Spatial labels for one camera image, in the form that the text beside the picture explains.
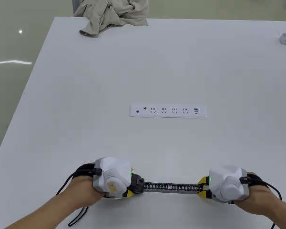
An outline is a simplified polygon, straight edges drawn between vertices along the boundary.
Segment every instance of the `human hand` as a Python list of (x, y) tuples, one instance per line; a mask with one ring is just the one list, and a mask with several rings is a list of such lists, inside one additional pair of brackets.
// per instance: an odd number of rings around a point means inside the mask
[(256, 215), (267, 215), (279, 199), (264, 186), (249, 187), (249, 197), (234, 203), (242, 210)]
[(64, 195), (75, 209), (91, 206), (104, 196), (93, 188), (93, 178), (89, 176), (74, 178), (61, 195)]

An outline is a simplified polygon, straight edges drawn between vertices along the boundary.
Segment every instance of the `beige cloth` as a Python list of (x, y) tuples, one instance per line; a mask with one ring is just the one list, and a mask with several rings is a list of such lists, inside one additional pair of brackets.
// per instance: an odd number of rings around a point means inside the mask
[(147, 13), (148, 0), (82, 0), (74, 16), (89, 19), (80, 33), (94, 36), (110, 25), (148, 26)]

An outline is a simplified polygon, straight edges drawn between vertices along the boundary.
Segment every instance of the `white table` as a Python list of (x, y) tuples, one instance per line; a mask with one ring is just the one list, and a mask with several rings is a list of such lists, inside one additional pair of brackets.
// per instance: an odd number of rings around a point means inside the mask
[[(102, 156), (129, 159), (155, 182), (195, 183), (210, 167), (239, 165), (286, 200), (286, 46), (278, 41), (286, 22), (150, 19), (98, 38), (81, 36), (85, 25), (55, 18), (35, 63), (0, 148), (0, 228)], [(130, 118), (130, 103), (201, 104), (208, 118)], [(236, 206), (145, 193), (102, 200), (74, 228), (270, 226)]]

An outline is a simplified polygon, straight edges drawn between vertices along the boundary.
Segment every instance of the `power strip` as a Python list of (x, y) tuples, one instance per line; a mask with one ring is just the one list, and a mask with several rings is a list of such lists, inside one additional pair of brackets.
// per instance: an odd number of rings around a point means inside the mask
[(205, 106), (182, 104), (130, 104), (130, 117), (207, 118)]

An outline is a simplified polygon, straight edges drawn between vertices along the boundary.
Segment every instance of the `gray floor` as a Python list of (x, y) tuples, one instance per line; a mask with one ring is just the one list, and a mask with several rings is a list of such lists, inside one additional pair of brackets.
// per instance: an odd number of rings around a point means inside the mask
[[(0, 144), (54, 16), (71, 0), (0, 0)], [(152, 18), (286, 21), (286, 0), (150, 0)]]

